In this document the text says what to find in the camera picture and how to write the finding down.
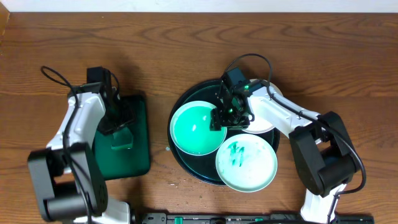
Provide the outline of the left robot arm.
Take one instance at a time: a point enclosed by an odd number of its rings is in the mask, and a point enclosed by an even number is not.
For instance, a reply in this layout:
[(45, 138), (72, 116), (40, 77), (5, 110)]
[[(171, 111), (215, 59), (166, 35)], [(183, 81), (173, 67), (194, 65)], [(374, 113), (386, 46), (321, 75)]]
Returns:
[(110, 84), (73, 87), (56, 135), (45, 149), (29, 154), (30, 178), (46, 222), (132, 223), (129, 204), (109, 197), (91, 150), (97, 127), (117, 97)]

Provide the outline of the green scrubbing sponge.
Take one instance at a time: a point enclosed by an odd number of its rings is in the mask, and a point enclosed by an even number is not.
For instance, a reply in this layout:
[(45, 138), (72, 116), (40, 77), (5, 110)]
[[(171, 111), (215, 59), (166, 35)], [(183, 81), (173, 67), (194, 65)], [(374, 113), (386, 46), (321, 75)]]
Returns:
[(113, 133), (111, 149), (115, 151), (131, 149), (134, 144), (134, 136), (128, 127), (124, 127)]

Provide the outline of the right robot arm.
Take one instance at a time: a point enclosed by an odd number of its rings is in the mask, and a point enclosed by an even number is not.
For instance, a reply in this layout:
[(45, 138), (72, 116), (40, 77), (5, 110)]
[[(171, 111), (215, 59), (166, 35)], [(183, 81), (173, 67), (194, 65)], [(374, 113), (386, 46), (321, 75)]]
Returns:
[(366, 173), (341, 117), (319, 114), (286, 99), (265, 80), (222, 81), (222, 106), (212, 111), (211, 127), (245, 129), (258, 118), (288, 137), (296, 170), (307, 189), (300, 211), (307, 222), (332, 223), (341, 195), (354, 174)]

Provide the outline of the white plate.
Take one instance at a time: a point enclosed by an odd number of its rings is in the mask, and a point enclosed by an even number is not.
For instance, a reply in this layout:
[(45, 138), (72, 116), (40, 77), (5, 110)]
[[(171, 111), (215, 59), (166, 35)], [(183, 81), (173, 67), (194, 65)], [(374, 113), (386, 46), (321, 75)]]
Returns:
[(274, 126), (265, 120), (264, 118), (256, 115), (257, 107), (254, 103), (251, 103), (251, 111), (254, 114), (254, 121), (250, 122), (250, 125), (244, 129), (244, 132), (249, 134), (262, 134), (274, 129)]

